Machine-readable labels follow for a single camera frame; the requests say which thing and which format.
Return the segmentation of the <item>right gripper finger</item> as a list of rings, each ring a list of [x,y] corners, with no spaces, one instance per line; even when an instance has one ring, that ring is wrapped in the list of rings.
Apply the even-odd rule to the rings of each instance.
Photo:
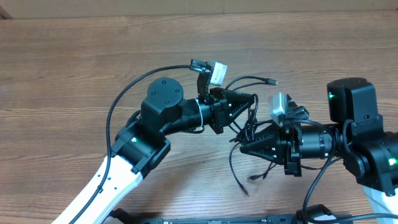
[[[259,142],[263,140],[275,141],[279,137],[280,127],[277,124],[270,124],[268,127],[254,134],[254,139],[242,140],[242,145],[247,145],[254,142]]]
[[[277,147],[247,144],[241,146],[239,150],[243,154],[259,157],[278,165],[284,164],[284,156]]]

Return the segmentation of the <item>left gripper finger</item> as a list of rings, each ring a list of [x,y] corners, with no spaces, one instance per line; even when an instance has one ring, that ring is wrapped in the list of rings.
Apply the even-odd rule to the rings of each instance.
[[[248,109],[254,100],[239,100],[228,103],[229,122],[233,122],[241,113]]]
[[[229,104],[235,105],[237,103],[252,105],[254,103],[254,97],[251,94],[227,90],[224,88],[217,88],[217,92],[219,94],[217,97],[218,102],[223,106],[228,106]]]

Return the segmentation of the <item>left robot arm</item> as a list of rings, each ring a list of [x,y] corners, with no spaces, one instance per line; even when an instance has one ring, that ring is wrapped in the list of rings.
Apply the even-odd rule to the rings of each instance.
[[[128,119],[114,142],[107,143],[107,155],[96,174],[54,222],[103,223],[170,152],[169,134],[200,133],[204,126],[223,133],[224,127],[256,102],[256,96],[221,88],[222,79],[218,76],[215,88],[189,100],[175,79],[154,80],[140,110]]]

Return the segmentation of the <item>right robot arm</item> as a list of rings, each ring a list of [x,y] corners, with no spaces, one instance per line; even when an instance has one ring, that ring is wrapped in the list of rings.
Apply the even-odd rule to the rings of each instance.
[[[335,157],[363,186],[373,212],[332,223],[365,219],[397,223],[397,133],[384,130],[374,85],[365,78],[343,78],[327,84],[326,90],[330,124],[312,121],[304,106],[278,93],[270,98],[268,126],[245,134],[240,151],[282,165],[285,174],[295,177],[302,175],[303,159],[325,160],[305,196],[304,223],[321,222],[308,211],[308,201]]]

